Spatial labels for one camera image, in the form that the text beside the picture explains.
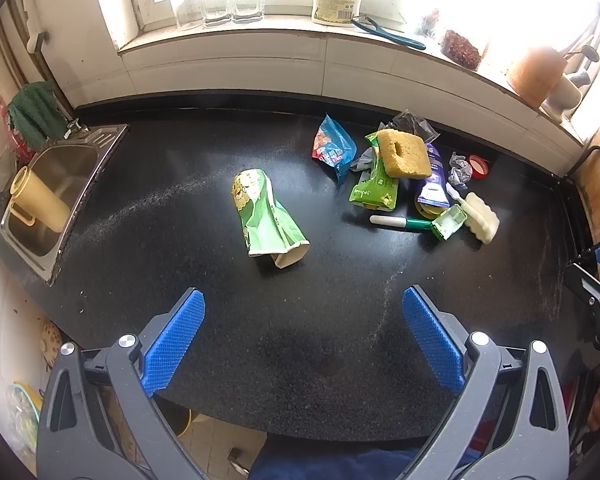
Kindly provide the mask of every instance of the yellow sponge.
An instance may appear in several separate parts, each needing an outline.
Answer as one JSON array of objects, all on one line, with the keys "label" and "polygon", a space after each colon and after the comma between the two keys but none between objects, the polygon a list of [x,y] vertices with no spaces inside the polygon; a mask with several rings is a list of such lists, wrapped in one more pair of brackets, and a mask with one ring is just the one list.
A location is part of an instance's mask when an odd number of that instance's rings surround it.
[{"label": "yellow sponge", "polygon": [[387,128],[378,132],[386,174],[394,178],[427,178],[431,164],[424,141],[417,135]]}]

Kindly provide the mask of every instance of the sink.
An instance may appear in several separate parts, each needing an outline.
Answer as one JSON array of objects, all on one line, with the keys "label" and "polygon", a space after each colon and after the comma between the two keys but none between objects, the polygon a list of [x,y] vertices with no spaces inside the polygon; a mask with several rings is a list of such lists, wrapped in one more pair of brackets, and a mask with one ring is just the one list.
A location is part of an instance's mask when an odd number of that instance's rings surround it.
[{"label": "sink", "polygon": [[56,260],[86,192],[124,133],[126,124],[82,131],[73,139],[51,141],[29,163],[40,180],[69,206],[69,218],[62,232],[52,231],[39,220],[27,226],[9,209],[2,217],[2,237],[49,285],[55,279]]}]

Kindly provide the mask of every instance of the metal bolt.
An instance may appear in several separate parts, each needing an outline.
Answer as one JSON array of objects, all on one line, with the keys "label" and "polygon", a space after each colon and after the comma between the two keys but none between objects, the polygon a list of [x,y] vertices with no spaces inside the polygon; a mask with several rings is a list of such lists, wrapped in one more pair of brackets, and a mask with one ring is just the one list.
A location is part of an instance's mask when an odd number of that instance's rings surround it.
[{"label": "metal bolt", "polygon": [[118,339],[118,344],[122,346],[122,348],[129,348],[136,344],[136,336],[131,334],[123,335]]},{"label": "metal bolt", "polygon": [[471,334],[471,341],[478,346],[485,346],[489,342],[489,336],[484,332],[474,332]]},{"label": "metal bolt", "polygon": [[74,350],[75,350],[75,345],[73,343],[64,343],[60,347],[60,353],[62,355],[71,355],[72,353],[74,353]]},{"label": "metal bolt", "polygon": [[531,348],[533,348],[539,354],[544,354],[546,352],[546,345],[542,341],[533,341],[531,343]]}]

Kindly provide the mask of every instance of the green towel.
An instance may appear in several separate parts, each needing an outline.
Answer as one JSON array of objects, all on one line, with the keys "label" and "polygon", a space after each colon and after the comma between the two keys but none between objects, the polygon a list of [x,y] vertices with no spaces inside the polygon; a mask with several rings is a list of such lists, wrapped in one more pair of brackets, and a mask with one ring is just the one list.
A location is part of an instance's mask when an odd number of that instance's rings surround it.
[{"label": "green towel", "polygon": [[47,138],[62,139],[66,133],[66,119],[58,109],[49,81],[24,85],[7,110],[13,126],[37,152],[42,150]]}]

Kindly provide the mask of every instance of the crumpled paper cup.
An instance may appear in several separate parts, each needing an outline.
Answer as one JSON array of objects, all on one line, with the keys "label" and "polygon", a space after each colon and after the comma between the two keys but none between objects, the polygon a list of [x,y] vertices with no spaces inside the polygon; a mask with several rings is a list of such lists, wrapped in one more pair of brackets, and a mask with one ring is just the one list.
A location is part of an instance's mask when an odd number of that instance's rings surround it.
[{"label": "crumpled paper cup", "polygon": [[270,254],[282,269],[306,254],[309,242],[273,197],[271,181],[264,171],[246,170],[236,175],[232,195],[249,256]]}]

